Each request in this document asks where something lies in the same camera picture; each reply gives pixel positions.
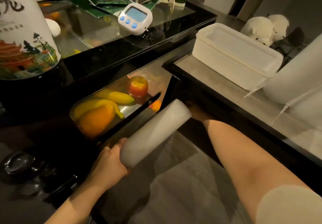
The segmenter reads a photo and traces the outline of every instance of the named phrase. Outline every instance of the person's right arm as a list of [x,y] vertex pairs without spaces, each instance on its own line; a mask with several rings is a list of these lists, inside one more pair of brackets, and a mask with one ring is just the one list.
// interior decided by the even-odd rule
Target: person's right arm
[[200,120],[207,129],[215,152],[253,223],[256,223],[257,206],[270,190],[282,185],[308,188],[284,165],[232,126],[210,119],[199,108],[189,109],[193,118]]

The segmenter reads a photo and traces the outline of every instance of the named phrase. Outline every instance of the sleeve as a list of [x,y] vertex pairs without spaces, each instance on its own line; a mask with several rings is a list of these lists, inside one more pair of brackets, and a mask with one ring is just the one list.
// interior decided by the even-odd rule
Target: sleeve
[[257,207],[256,224],[303,223],[322,223],[322,198],[311,189],[280,186],[268,192]]

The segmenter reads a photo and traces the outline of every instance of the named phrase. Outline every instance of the chinese character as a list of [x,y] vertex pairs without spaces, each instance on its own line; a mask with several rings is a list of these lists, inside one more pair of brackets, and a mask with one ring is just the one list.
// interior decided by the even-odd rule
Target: chinese character
[[24,10],[24,6],[22,6],[20,3],[16,2],[15,0],[0,0],[0,3],[2,3],[5,6],[5,11],[3,14],[6,14],[7,11],[9,10],[9,6],[11,7],[12,10],[16,12],[20,12]]

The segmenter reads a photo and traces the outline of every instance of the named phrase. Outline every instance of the person's left hand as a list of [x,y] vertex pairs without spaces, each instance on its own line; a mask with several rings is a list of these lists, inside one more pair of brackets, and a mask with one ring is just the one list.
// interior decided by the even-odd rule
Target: person's left hand
[[120,150],[126,140],[122,138],[113,148],[105,147],[102,150],[86,180],[90,185],[105,192],[129,173],[120,161]]

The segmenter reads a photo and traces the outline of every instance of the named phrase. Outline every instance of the printed landscape illustration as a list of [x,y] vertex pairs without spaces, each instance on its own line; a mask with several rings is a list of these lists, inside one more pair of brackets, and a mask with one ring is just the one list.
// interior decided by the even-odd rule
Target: printed landscape illustration
[[56,66],[56,50],[34,33],[33,44],[17,45],[0,40],[0,79],[25,79],[40,75]]

